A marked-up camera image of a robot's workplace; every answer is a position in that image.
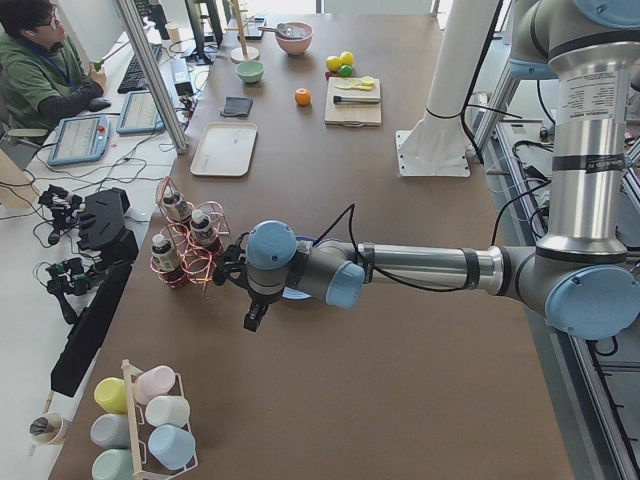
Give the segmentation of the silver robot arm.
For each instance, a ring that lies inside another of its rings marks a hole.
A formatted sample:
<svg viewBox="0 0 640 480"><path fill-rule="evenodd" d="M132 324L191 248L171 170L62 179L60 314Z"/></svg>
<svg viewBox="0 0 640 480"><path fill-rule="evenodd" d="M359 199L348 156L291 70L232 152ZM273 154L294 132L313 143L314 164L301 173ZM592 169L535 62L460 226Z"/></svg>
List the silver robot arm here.
<svg viewBox="0 0 640 480"><path fill-rule="evenodd" d="M506 296L585 340L618 334L639 313L639 283L616 236L626 101L638 58L635 1L515 3L512 73L559 81L548 229L535 246L303 241L269 220L227 248L214 282L249 293L249 330L285 289L348 308L365 284L384 277L435 293L478 288Z"/></svg>

